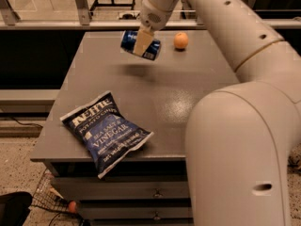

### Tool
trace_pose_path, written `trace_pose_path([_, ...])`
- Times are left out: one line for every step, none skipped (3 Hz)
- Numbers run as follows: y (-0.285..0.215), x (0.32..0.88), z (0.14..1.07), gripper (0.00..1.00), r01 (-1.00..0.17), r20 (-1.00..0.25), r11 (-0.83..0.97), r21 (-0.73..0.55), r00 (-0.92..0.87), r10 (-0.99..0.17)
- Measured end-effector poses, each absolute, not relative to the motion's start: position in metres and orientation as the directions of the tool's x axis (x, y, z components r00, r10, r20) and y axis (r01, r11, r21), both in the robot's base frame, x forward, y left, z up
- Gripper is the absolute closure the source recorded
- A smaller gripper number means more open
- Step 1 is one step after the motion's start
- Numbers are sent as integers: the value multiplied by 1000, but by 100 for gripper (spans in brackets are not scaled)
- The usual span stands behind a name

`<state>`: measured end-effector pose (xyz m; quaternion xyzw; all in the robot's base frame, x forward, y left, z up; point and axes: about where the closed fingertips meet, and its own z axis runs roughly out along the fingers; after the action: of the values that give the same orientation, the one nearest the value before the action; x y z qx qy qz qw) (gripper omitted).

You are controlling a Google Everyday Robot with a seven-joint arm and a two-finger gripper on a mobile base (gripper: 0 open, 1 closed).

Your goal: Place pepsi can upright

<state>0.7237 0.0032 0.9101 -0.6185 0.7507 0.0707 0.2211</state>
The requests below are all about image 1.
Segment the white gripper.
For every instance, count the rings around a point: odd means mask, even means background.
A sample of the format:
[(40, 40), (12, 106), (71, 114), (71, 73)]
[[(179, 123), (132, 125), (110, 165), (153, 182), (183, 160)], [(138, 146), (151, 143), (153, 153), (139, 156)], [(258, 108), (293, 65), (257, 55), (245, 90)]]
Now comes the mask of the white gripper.
[(141, 27), (136, 36), (134, 54), (142, 57), (154, 38), (153, 31), (159, 31), (166, 26), (172, 9), (162, 0), (143, 0), (140, 10), (140, 21), (146, 27)]

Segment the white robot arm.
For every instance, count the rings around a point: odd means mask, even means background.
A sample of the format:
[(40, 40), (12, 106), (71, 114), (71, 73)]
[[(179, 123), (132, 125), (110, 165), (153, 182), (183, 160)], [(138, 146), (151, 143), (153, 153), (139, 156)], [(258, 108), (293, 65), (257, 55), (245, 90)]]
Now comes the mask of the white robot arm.
[[(143, 0), (135, 52), (179, 0)], [(287, 164), (301, 141), (300, 56), (242, 0), (188, 0), (239, 82), (202, 98), (186, 126), (195, 226), (291, 226)]]

